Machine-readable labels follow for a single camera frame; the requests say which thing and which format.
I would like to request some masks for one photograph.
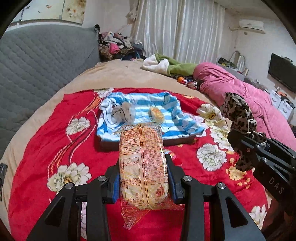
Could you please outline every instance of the white drawer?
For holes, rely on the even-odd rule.
[[[282,101],[278,107],[278,110],[284,115],[287,120],[293,109],[287,102]]]
[[[271,98],[272,105],[278,109],[281,103],[281,96],[278,93],[276,93],[274,90],[272,90],[270,93],[270,98]]]

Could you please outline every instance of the pink comforter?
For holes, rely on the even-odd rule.
[[[212,63],[201,63],[194,69],[194,79],[203,80],[200,92],[207,94],[218,106],[224,103],[225,92],[233,92],[245,98],[257,121],[257,131],[265,132],[296,150],[296,138],[285,117],[271,104],[267,92],[235,78],[222,67]]]

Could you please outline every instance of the silver screw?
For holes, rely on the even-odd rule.
[[[67,184],[65,185],[66,189],[71,189],[73,186],[74,186],[73,183],[67,183]]]
[[[186,182],[190,182],[190,181],[192,181],[192,177],[185,176],[185,177],[183,177],[183,180],[186,181]]]
[[[217,186],[218,186],[218,188],[220,188],[220,189],[224,189],[224,188],[226,188],[226,186],[225,186],[224,183],[218,183]]]
[[[107,180],[107,177],[106,177],[106,176],[99,176],[99,177],[98,177],[98,180],[99,180],[100,182],[104,182],[104,181]]]

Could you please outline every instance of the gray headboard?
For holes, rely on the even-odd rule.
[[[41,105],[98,62],[93,28],[35,25],[7,31],[0,40],[0,158]]]

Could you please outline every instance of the blue and white striped cloth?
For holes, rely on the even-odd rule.
[[[144,122],[151,116],[149,107],[157,107],[165,116],[161,124],[163,139],[176,139],[192,135],[201,135],[204,128],[196,123],[188,114],[183,113],[180,102],[168,92],[157,94],[113,92],[101,103],[102,113],[97,127],[97,136],[103,141],[119,141],[119,136],[113,135],[124,123],[111,117],[113,106],[129,102],[135,106],[136,119],[134,123]]]

